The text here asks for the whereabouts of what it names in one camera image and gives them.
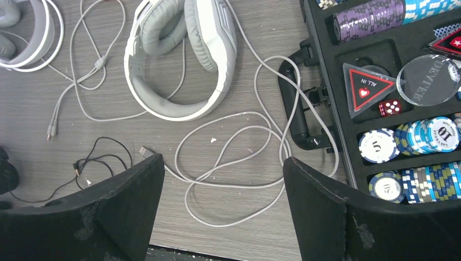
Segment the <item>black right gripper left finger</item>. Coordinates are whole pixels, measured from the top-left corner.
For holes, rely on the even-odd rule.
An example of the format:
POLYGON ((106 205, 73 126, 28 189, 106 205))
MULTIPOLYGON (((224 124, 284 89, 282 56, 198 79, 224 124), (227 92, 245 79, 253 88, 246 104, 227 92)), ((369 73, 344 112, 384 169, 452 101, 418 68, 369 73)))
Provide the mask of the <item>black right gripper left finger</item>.
POLYGON ((164 176, 153 154, 42 207, 1 211, 1 260, 144 260, 164 176))

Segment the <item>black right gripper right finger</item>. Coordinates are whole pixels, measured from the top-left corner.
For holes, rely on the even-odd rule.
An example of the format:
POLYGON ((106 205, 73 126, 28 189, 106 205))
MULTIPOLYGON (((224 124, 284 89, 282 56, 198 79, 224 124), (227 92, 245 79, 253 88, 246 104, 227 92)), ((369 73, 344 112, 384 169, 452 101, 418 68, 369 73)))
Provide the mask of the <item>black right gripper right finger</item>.
POLYGON ((460 260, 460 200, 391 203, 294 157, 283 176, 303 260, 460 260))

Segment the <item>large white grey headphones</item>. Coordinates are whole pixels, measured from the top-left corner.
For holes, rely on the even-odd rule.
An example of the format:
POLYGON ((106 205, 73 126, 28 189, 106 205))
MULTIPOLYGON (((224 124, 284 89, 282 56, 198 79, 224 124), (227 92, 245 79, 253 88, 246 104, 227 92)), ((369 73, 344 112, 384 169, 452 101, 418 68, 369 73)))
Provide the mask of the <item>large white grey headphones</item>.
POLYGON ((163 120, 191 121, 209 114, 225 98, 236 55, 234 22, 225 1, 142 1, 125 48, 124 73, 132 95, 147 112, 163 120), (143 78, 148 55, 164 55, 185 37, 203 68, 218 74, 211 96, 189 105, 159 96, 143 78))

